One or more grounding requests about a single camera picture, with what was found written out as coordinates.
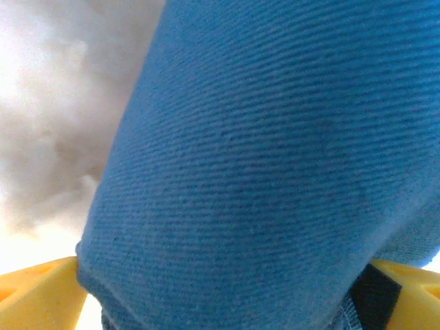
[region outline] pant leg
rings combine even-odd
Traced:
[[[111,322],[333,322],[438,191],[439,12],[170,0],[77,249]]]

